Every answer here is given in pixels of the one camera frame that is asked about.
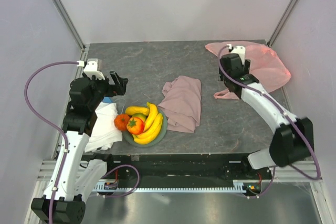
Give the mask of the pink plastic bag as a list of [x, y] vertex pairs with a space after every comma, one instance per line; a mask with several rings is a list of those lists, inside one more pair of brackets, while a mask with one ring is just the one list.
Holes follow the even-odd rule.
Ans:
[[283, 87], [291, 78], [291, 73], [282, 63], [277, 53], [266, 45], [250, 41], [213, 42], [205, 48], [214, 55], [228, 53], [226, 45], [245, 47], [245, 58], [250, 60], [250, 73], [253, 74], [270, 93]]

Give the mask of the orange tangerine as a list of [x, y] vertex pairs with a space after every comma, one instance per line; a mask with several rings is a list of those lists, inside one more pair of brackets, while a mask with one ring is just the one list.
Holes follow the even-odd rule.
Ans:
[[129, 119], [129, 115], [124, 113], [119, 114], [114, 119], [114, 125], [119, 131], [126, 131]]

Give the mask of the red-yellow apple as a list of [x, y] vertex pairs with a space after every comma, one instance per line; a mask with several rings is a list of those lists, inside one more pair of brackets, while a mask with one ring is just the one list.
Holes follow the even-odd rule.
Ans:
[[127, 124], [127, 130], [131, 134], [141, 134], [144, 131], [145, 124], [139, 117], [132, 117]]

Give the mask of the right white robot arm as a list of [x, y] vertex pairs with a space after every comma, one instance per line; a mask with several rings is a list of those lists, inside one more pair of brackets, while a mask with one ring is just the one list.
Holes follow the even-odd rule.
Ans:
[[310, 157], [313, 148], [313, 124], [298, 118], [273, 99], [259, 80], [249, 73], [250, 61], [241, 61], [239, 54], [226, 54], [219, 59], [219, 73], [229, 91], [250, 105], [273, 132], [268, 148], [250, 153], [240, 172], [248, 179], [259, 169], [285, 167]]

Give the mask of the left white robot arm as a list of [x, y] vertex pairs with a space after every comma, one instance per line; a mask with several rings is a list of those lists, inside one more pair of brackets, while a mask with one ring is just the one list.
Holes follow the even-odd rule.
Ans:
[[86, 201], [101, 177], [111, 178], [115, 165], [91, 159], [81, 175], [80, 162], [97, 120], [96, 108], [105, 97], [124, 95], [128, 79], [110, 72], [110, 78], [96, 74], [70, 84], [70, 101], [60, 130], [63, 135], [56, 165], [42, 197], [34, 198], [32, 211], [45, 223], [81, 223]]

